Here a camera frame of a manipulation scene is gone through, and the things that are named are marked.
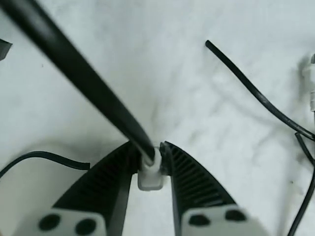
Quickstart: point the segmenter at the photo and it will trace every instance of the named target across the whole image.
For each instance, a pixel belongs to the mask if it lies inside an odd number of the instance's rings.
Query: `white table surface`
[[[198,160],[270,235],[285,235],[312,167],[294,131],[266,111],[208,50],[210,39],[281,111],[314,131],[305,56],[315,52],[312,0],[41,0],[53,19],[155,142]],[[36,146],[96,163],[125,139],[0,12],[0,167]],[[312,153],[314,145],[306,141]],[[83,174],[28,160],[0,182],[0,231],[51,206]],[[172,236],[170,182],[133,181],[124,236]],[[297,236],[315,231],[311,201]]]

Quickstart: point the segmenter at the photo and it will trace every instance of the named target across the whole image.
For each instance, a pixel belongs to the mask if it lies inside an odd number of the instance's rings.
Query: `white connector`
[[[311,96],[311,111],[315,112],[315,54],[311,57],[307,66],[302,70],[302,75],[308,80],[308,87]]]

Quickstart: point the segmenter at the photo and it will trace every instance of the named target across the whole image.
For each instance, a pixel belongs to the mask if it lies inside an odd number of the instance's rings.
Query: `black plastic part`
[[[57,214],[49,214],[43,217],[39,223],[38,227],[42,231],[50,231],[57,227],[60,223],[61,217]]]
[[[205,215],[192,215],[189,224],[193,226],[209,226],[211,221]]]
[[[140,152],[130,142],[120,146],[76,181],[54,207],[97,212],[106,221],[107,235],[120,236],[139,158]]]
[[[82,94],[153,161],[155,150],[141,125],[34,0],[0,0],[0,7]]]
[[[239,210],[228,210],[225,213],[225,219],[228,221],[246,221],[246,216]]]
[[[179,147],[165,142],[170,151],[175,235],[181,235],[182,216],[188,209],[235,204],[219,182]]]
[[[96,222],[93,219],[84,219],[81,220],[75,226],[75,232],[77,235],[89,235],[94,232],[96,229]]]
[[[186,210],[235,204],[218,181],[186,152],[168,142],[161,143],[160,152],[162,172],[172,179],[176,236],[181,235]],[[122,145],[75,182],[54,207],[100,213],[106,220],[107,234],[121,236],[131,176],[137,173],[140,157],[132,143]],[[192,224],[210,221],[195,217]]]
[[[0,39],[0,60],[5,59],[7,53],[9,52],[12,43],[8,43],[2,39]]]

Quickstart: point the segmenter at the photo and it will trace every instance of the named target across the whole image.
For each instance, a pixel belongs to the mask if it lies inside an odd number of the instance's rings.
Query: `black cable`
[[[295,123],[281,111],[279,111],[243,74],[243,72],[229,59],[224,55],[213,43],[209,40],[205,43],[206,47],[211,50],[232,72],[236,77],[242,82],[242,84],[251,92],[252,95],[275,117],[281,120],[283,123],[302,134],[306,138],[309,138],[315,141],[315,134],[311,133],[307,129]]]
[[[312,158],[312,155],[310,154],[308,148],[306,147],[306,145],[302,139],[302,136],[299,133],[295,133],[295,137],[296,137],[297,141],[299,142],[299,145],[300,145],[301,149],[303,150],[303,152],[305,153],[307,159],[315,167],[315,160],[314,160],[314,158]]]
[[[0,0],[0,6],[85,97],[146,154],[144,160],[152,165],[155,150],[143,128],[37,2]]]
[[[311,156],[309,150],[307,149],[303,139],[301,138],[300,136],[300,140],[299,140],[299,136],[297,134],[295,134],[296,138],[298,139],[298,142],[304,152],[304,154],[307,156],[307,158],[309,160],[314,160],[313,157]],[[311,183],[310,183],[310,187],[309,189],[307,190],[307,193],[305,195],[305,198],[303,200],[303,203],[299,209],[299,211],[297,212],[296,214],[296,217],[291,225],[291,228],[289,230],[289,233],[287,234],[287,236],[293,236],[295,234],[295,231],[297,230],[297,227],[299,226],[301,220],[302,220],[302,217],[306,211],[306,208],[308,206],[308,204],[310,203],[310,200],[312,198],[312,195],[314,193],[314,189],[315,189],[315,168],[313,170],[313,176],[312,176],[312,180],[311,180]]]
[[[39,157],[39,158],[44,158],[56,163],[59,163],[61,165],[76,169],[76,170],[82,170],[82,171],[88,171],[90,169],[90,163],[84,163],[84,162],[78,162],[78,161],[73,161],[70,159],[67,159],[65,157],[59,156],[57,154],[53,154],[51,152],[46,152],[46,151],[31,151],[29,153],[26,153],[15,160],[13,160],[11,163],[9,163],[6,167],[4,167],[0,171],[0,178],[8,172],[13,166],[18,164],[19,162],[28,159],[28,158],[33,158],[33,157]]]

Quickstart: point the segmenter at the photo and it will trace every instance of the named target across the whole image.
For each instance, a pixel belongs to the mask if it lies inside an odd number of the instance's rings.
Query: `black wire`
[[[295,133],[295,137],[296,137],[297,141],[299,142],[299,145],[300,145],[301,149],[303,150],[303,152],[305,153],[307,159],[315,167],[315,160],[314,160],[314,158],[312,158],[312,155],[310,154],[308,148],[306,147],[306,145],[302,139],[302,136],[299,133]]]
[[[19,162],[21,162],[25,159],[28,159],[28,158],[33,158],[33,157],[44,158],[44,159],[59,163],[61,165],[76,169],[76,170],[88,171],[90,169],[90,163],[73,161],[73,160],[67,159],[65,157],[59,156],[57,154],[53,154],[53,153],[46,152],[46,151],[31,151],[29,153],[26,153],[26,154],[16,158],[14,161],[12,161],[6,167],[4,167],[0,171],[0,178],[6,172],[8,172],[13,166],[18,164]]]
[[[299,142],[299,144],[300,144],[304,154],[307,156],[307,158],[309,160],[314,160],[312,158],[309,150],[307,149],[303,139],[301,138],[301,136],[299,136],[297,134],[295,134],[295,136],[296,136],[296,138],[297,138],[297,140],[298,140],[298,142]],[[297,230],[297,227],[299,226],[299,224],[300,224],[300,222],[302,220],[302,217],[303,217],[303,215],[304,215],[304,213],[306,211],[306,208],[307,208],[308,204],[310,203],[310,200],[311,200],[312,195],[314,193],[314,189],[315,189],[315,168],[313,170],[313,176],[312,176],[312,180],[311,180],[311,183],[310,183],[310,187],[307,190],[307,193],[305,195],[303,203],[302,203],[299,211],[296,214],[296,217],[295,217],[295,219],[294,219],[294,221],[293,221],[293,223],[291,225],[291,228],[290,228],[289,233],[287,234],[287,236],[293,236],[295,234],[295,231]]]
[[[85,97],[146,154],[145,161],[152,165],[155,150],[141,125],[38,3],[34,0],[0,0],[0,7]]]
[[[229,59],[226,55],[224,55],[213,43],[209,40],[206,41],[206,47],[211,50],[232,72],[236,77],[242,82],[242,84],[251,92],[252,95],[275,117],[281,120],[283,123],[302,134],[306,138],[309,138],[315,141],[315,134],[311,133],[307,129],[295,123],[281,111],[279,111],[243,74],[243,72],[237,68],[237,66]]]

